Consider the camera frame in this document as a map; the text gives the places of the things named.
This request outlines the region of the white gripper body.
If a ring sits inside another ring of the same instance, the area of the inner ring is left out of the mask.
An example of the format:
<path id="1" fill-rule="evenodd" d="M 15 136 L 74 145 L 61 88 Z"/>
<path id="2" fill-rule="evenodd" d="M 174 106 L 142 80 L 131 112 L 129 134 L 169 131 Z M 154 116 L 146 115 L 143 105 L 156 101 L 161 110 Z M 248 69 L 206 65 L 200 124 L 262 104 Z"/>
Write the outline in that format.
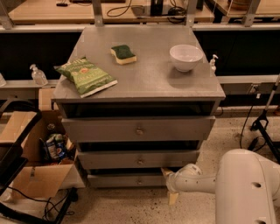
<path id="1" fill-rule="evenodd" d="M 196 192 L 200 189 L 202 170 L 196 164 L 188 164 L 165 178 L 171 193 Z"/>

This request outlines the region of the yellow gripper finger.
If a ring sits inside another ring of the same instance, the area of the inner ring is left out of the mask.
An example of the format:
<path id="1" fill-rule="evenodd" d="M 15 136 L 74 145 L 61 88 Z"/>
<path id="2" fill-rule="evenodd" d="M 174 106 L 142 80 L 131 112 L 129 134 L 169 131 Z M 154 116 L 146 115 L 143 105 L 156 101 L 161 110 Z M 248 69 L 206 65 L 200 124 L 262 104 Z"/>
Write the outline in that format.
<path id="1" fill-rule="evenodd" d="M 163 173 L 163 176 L 165 178 L 168 177 L 170 174 L 172 174 L 172 171 L 166 167 L 162 167 L 161 172 Z"/>
<path id="2" fill-rule="evenodd" d="M 177 192 L 168 192 L 168 204 L 174 205 L 177 201 L 179 194 Z"/>

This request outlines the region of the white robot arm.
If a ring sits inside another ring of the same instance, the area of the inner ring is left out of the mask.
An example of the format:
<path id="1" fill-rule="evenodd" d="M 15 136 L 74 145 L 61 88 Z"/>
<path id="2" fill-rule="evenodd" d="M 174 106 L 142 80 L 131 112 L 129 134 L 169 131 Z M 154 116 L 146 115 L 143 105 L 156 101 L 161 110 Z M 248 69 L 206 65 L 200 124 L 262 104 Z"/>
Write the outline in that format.
<path id="1" fill-rule="evenodd" d="M 228 151 L 215 174 L 206 175 L 195 164 L 162 173 L 171 205 L 182 192 L 213 193 L 216 224 L 277 224 L 280 165 L 253 151 Z"/>

